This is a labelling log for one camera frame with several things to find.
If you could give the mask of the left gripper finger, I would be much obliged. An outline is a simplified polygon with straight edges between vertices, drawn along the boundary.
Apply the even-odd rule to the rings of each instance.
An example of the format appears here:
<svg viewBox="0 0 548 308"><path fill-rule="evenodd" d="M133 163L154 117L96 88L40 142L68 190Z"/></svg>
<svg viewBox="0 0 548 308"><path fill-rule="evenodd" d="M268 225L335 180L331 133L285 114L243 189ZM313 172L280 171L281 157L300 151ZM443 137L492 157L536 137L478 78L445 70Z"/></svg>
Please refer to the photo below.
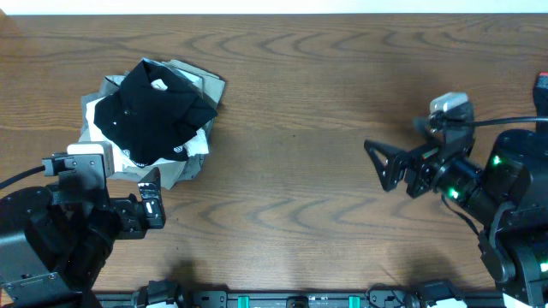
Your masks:
<svg viewBox="0 0 548 308"><path fill-rule="evenodd" d="M149 229L162 229L166 222L166 215L161 199L149 198L143 200L146 221Z"/></svg>
<svg viewBox="0 0 548 308"><path fill-rule="evenodd" d="M161 199L161 176L159 168L153 168L139 182L138 188L142 199Z"/></svg>

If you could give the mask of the black t-shirt with logo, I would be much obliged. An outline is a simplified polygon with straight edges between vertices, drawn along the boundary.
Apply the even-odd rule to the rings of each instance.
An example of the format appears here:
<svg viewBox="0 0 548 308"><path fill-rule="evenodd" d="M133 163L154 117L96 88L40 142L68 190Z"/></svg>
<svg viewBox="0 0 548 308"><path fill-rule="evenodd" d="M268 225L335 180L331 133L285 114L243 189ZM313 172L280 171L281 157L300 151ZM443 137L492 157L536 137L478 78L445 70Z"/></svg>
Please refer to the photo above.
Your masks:
<svg viewBox="0 0 548 308"><path fill-rule="evenodd" d="M118 90L96 104L93 123L144 168L161 158L187 161L184 144L216 116L216 110L188 81L165 66L143 60Z"/></svg>

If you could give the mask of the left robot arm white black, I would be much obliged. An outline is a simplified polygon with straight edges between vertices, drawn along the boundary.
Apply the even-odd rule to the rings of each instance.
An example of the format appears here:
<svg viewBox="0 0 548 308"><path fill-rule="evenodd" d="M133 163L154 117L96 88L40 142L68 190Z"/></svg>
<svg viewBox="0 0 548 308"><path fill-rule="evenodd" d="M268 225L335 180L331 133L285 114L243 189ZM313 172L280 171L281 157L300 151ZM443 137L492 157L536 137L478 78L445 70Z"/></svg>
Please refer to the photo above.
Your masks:
<svg viewBox="0 0 548 308"><path fill-rule="evenodd" d="M159 169L126 198L110 198L102 171L58 176L1 201L1 286L16 307L98 307L92 286L115 242L165 224Z"/></svg>

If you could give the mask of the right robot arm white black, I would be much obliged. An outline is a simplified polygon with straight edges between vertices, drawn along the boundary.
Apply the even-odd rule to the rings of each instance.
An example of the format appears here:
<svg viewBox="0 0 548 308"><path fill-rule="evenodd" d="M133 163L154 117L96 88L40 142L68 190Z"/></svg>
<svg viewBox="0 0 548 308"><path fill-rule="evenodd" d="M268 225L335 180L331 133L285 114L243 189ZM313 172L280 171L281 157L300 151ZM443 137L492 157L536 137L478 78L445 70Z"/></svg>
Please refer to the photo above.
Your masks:
<svg viewBox="0 0 548 308"><path fill-rule="evenodd" d="M533 306L547 303L547 133L500 133L484 168L470 161L473 132L429 137L414 150L367 140L364 148L389 192L399 181L417 198L433 191L477 222L481 261L498 290Z"/></svg>

